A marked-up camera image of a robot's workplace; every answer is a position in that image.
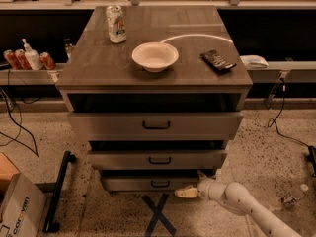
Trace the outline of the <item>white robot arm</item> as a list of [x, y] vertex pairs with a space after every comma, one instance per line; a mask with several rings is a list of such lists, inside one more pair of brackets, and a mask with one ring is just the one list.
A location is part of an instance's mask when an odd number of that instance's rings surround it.
[[249, 215], [267, 237], [302, 237], [263, 207], [242, 184], [223, 184], [208, 177], [201, 170], [198, 170], [197, 174], [197, 184], [176, 189], [176, 197], [213, 200], [233, 214]]

